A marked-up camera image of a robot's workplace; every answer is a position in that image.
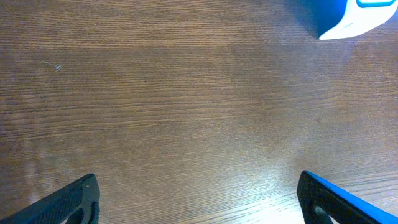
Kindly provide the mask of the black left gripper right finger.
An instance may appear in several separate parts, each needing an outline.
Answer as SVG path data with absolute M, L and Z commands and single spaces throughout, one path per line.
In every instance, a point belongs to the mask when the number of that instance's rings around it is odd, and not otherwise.
M 307 170 L 300 175 L 297 197 L 306 224 L 397 223 L 396 216 Z

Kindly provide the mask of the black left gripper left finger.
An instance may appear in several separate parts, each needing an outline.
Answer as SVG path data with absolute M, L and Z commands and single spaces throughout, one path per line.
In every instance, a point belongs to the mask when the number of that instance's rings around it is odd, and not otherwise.
M 98 224 L 100 189 L 86 174 L 58 191 L 4 218 L 1 224 Z

